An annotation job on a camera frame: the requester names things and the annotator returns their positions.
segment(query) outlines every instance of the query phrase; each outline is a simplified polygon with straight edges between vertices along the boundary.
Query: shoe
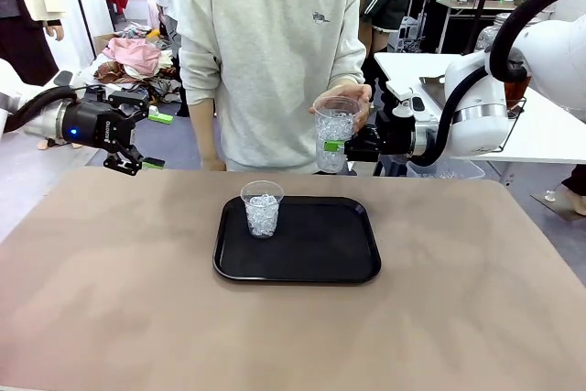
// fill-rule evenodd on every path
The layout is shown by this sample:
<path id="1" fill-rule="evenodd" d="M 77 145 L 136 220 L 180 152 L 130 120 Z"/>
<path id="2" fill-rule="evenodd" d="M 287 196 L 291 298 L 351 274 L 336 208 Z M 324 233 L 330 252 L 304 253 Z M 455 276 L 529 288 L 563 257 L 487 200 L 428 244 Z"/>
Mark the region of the shoe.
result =
<path id="1" fill-rule="evenodd" d="M 179 118 L 189 118 L 190 111 L 189 111 L 189 109 L 185 109 L 185 108 L 181 107 L 175 115 L 178 116 Z"/>
<path id="2" fill-rule="evenodd" d="M 586 217 L 586 196 L 568 190 L 567 197 L 571 201 L 574 211 Z"/>

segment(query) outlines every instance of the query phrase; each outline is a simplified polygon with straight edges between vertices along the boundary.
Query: sweatshirt logo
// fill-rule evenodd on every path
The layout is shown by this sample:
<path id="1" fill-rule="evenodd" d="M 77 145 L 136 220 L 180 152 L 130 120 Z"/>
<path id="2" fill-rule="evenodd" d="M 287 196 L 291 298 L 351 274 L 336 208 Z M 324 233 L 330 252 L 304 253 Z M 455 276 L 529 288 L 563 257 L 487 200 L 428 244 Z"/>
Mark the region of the sweatshirt logo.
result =
<path id="1" fill-rule="evenodd" d="M 313 13 L 313 21 L 315 23 L 317 23 L 318 25 L 321 25 L 324 23 L 330 23 L 330 20 L 326 19 L 325 15 L 323 15 L 322 13 L 318 13 L 318 12 Z"/>

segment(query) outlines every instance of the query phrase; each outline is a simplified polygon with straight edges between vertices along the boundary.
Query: cup rim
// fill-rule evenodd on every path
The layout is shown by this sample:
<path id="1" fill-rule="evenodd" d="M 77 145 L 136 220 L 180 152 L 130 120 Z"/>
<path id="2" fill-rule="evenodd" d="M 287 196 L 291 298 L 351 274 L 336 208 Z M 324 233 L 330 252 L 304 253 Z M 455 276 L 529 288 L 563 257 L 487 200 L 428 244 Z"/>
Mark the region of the cup rim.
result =
<path id="1" fill-rule="evenodd" d="M 250 185 L 253 185 L 253 184 L 269 184 L 269 185 L 273 185 L 273 186 L 277 187 L 277 189 L 278 189 L 278 191 L 279 191 L 280 194 L 278 196 L 275 195 L 275 194 L 272 194 L 273 196 L 275 196 L 275 199 L 277 199 L 277 201 L 274 202 L 274 203 L 270 203 L 268 205 L 262 205 L 262 206 L 255 205 L 254 203 L 251 203 L 250 201 L 246 201 L 244 199 L 244 190 L 246 189 L 246 187 L 248 187 Z M 272 180 L 254 180 L 252 182 L 248 182 L 240 190 L 240 198 L 242 199 L 242 201 L 244 203 L 248 203 L 249 205 L 252 205 L 252 206 L 255 206 L 255 207 L 258 207 L 258 208 L 266 208 L 268 206 L 277 205 L 277 204 L 279 204 L 283 200 L 283 197 L 285 197 L 285 191 L 283 190 L 283 187 L 281 187 L 278 183 L 273 182 Z"/>
<path id="2" fill-rule="evenodd" d="M 332 99 L 342 100 L 347 103 L 350 103 L 352 106 L 355 106 L 356 112 L 354 113 L 353 117 L 355 117 L 356 115 L 358 115 L 360 113 L 360 104 L 358 104 L 358 102 L 356 100 L 354 100 L 353 98 L 348 98 L 347 96 L 342 96 L 342 95 L 318 97 L 313 102 L 313 110 L 315 110 L 315 113 L 318 114 L 319 116 L 323 116 L 324 118 L 333 118 L 333 116 L 329 116 L 328 114 L 324 114 L 324 113 L 320 112 L 320 110 L 318 108 L 318 103 L 325 102 L 327 100 L 332 100 Z"/>

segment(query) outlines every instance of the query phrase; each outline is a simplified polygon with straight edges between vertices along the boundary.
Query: black tray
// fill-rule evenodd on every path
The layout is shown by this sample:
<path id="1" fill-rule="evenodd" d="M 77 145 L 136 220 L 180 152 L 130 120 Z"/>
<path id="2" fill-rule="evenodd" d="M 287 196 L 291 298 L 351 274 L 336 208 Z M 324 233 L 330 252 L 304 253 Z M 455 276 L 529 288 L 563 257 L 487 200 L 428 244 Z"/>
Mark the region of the black tray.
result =
<path id="1" fill-rule="evenodd" d="M 342 197 L 285 197 L 270 238 L 248 232 L 242 199 L 223 208 L 213 265 L 237 281 L 361 284 L 381 259 L 363 205 Z"/>

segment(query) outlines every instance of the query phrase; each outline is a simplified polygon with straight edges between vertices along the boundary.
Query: tray rim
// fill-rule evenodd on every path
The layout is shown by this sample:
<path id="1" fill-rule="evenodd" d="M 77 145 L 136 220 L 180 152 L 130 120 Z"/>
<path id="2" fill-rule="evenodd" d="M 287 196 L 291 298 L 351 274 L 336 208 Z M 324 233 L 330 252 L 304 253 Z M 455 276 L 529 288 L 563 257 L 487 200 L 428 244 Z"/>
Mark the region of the tray rim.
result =
<path id="1" fill-rule="evenodd" d="M 378 245 L 376 244 L 376 238 L 374 237 L 374 232 L 373 232 L 373 226 L 370 223 L 370 217 L 368 216 L 368 211 L 366 210 L 366 208 L 364 208 L 364 205 L 362 205 L 359 201 L 356 201 L 354 199 L 350 199 L 348 197 L 339 197 L 339 196 L 300 196 L 300 195 L 291 195 L 291 196 L 285 196 L 285 198 L 283 199 L 283 201 L 290 201 L 291 199 L 296 199 L 296 198 L 302 198 L 302 199 L 327 199 L 327 200 L 338 200 L 338 201 L 344 201 L 345 203 L 350 202 L 352 205 L 356 205 L 357 208 L 360 208 L 364 211 L 364 214 L 366 215 L 366 220 L 367 220 L 367 227 L 365 227 L 365 231 L 366 234 L 369 238 L 370 243 L 372 243 L 374 246 L 369 245 L 369 249 L 371 251 L 371 257 L 372 260 L 374 262 L 374 267 L 373 267 L 373 271 L 371 274 L 369 274 L 369 276 L 367 278 L 361 279 L 361 280 L 356 280 L 356 281 L 336 281 L 336 280 L 315 280 L 315 281 L 311 281 L 311 280 L 298 280 L 298 279 L 274 279 L 274 278 L 263 278 L 263 277 L 236 277 L 233 275 L 229 275 L 226 274 L 222 268 L 218 265 L 218 257 L 219 260 L 222 260 L 222 252 L 220 253 L 220 255 L 218 255 L 218 247 L 220 247 L 220 237 L 221 235 L 221 230 L 222 227 L 225 224 L 225 214 L 228 210 L 232 209 L 229 207 L 230 204 L 234 203 L 234 202 L 238 202 L 238 201 L 242 201 L 242 199 L 240 197 L 233 197 L 232 199 L 228 200 L 222 207 L 222 216 L 220 217 L 220 224 L 218 225 L 218 234 L 216 235 L 216 243 L 215 246 L 213 247 L 213 254 L 212 254 L 212 262 L 213 262 L 213 268 L 215 269 L 215 271 L 222 276 L 223 278 L 229 280 L 229 281 L 233 281 L 233 282 L 238 282 L 238 283 L 254 283 L 254 284 L 268 284 L 268 285 L 303 285 L 303 286 L 361 286 L 362 284 L 366 284 L 369 281 L 372 281 L 373 279 L 375 279 L 378 274 L 380 273 L 382 267 L 383 267 L 383 263 L 381 260 L 381 256 L 380 253 L 378 251 Z"/>

